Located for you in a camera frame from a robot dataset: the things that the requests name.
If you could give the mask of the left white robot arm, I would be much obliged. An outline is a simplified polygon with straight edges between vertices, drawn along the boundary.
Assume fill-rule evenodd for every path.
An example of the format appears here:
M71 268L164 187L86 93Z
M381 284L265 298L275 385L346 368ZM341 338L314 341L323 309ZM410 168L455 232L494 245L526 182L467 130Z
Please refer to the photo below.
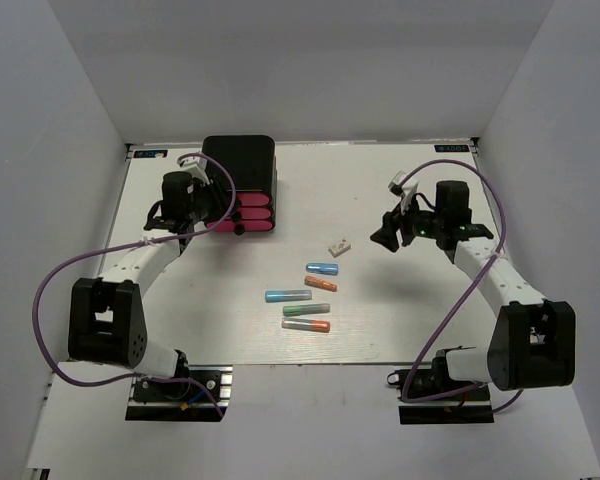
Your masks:
M125 367L151 377L168 398L191 387L186 356L149 338L143 296L158 276L179 259L195 226L218 227L237 206L233 181L223 189L211 176L171 172L163 176L162 198L143 226L143 239L95 279L81 278L71 292L68 352L72 359Z

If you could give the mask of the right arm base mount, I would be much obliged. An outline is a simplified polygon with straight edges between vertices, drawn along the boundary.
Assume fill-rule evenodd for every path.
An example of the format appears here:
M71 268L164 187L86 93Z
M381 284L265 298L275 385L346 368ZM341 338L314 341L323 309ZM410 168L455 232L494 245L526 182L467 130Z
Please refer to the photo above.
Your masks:
M491 396L486 386L434 400L403 402L402 390L409 373L409 368L401 368L390 372L386 377L387 386L397 392L401 425L469 425L494 422ZM426 365L417 370L409 386L408 396L430 397L468 386L471 386L470 382L451 381L445 384L435 380L432 368Z

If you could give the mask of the pink top drawer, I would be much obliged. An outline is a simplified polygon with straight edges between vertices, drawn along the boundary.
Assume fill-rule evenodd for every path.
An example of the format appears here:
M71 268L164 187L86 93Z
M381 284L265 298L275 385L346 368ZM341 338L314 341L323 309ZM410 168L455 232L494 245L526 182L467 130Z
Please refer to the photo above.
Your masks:
M237 208L268 208L271 197L261 192L239 192L236 195Z

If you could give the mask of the white eraser with red label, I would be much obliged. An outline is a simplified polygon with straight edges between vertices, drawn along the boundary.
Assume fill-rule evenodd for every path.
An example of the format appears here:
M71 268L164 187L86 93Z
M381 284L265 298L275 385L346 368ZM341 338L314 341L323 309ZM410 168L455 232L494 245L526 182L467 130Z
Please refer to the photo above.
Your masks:
M348 252L351 249L351 247L351 243L346 238L343 238L331 244L328 247L328 252L333 258L338 258L344 253Z

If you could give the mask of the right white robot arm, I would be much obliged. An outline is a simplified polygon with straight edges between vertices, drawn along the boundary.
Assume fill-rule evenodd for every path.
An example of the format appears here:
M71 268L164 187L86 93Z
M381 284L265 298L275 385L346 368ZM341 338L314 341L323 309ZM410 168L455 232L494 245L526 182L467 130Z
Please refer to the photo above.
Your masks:
M420 207L417 183L394 177L398 205L384 214L373 242L397 252L417 237L432 239L470 280L495 316L486 347L436 352L427 377L409 372L402 385L409 402L452 399L478 385L501 391L561 387L575 377L576 314L533 288L497 249L493 233L472 220L470 191L463 181L440 181L434 205Z

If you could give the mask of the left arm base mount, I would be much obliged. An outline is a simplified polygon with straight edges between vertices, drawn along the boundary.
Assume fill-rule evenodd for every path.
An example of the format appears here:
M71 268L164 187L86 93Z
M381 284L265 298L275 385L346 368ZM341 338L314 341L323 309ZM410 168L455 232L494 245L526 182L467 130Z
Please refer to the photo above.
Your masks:
M190 377L202 384L222 411L230 403L232 366L190 366ZM126 407L126 421L217 423L222 420L213 402L197 385L162 384L134 380Z

